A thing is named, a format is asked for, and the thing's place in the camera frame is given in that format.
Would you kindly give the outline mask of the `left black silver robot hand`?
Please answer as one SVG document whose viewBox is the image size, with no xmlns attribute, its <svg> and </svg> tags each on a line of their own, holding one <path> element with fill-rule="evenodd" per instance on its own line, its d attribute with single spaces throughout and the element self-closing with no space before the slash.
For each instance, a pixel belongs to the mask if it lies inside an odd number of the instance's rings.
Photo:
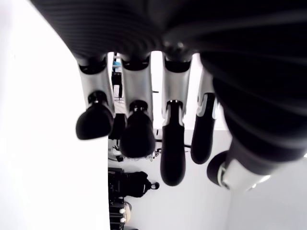
<svg viewBox="0 0 307 230">
<path fill-rule="evenodd" d="M 107 71 L 120 54 L 127 121 L 120 150 L 155 147 L 151 53 L 163 55 L 161 177 L 185 173 L 184 123 L 191 62 L 202 63 L 191 144 L 207 176 L 231 191 L 266 181 L 307 151 L 307 3 L 304 0 L 35 0 L 75 57 L 86 110 L 81 140 L 107 136 L 115 107 Z"/>
</svg>

